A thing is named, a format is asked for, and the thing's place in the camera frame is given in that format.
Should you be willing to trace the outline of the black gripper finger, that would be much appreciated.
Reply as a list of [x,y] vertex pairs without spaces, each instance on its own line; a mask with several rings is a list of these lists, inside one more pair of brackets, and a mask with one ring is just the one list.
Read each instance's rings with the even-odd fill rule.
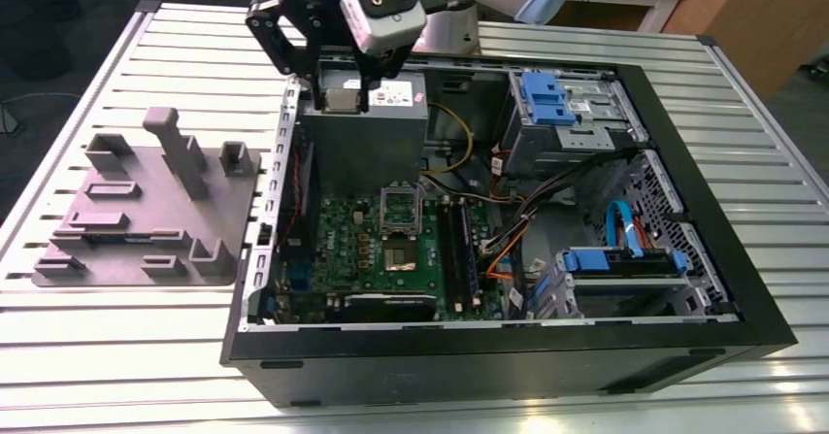
[[[324,10],[306,0],[251,0],[244,23],[272,64],[283,75],[296,75],[310,85],[314,106],[324,106],[320,85],[320,54],[323,45]],[[299,48],[280,27],[286,19],[304,38]]]
[[370,90],[378,88],[383,79],[394,79],[398,76],[411,52],[412,47],[399,47],[380,55],[371,55],[354,49],[354,58],[360,73],[360,112],[370,109]]

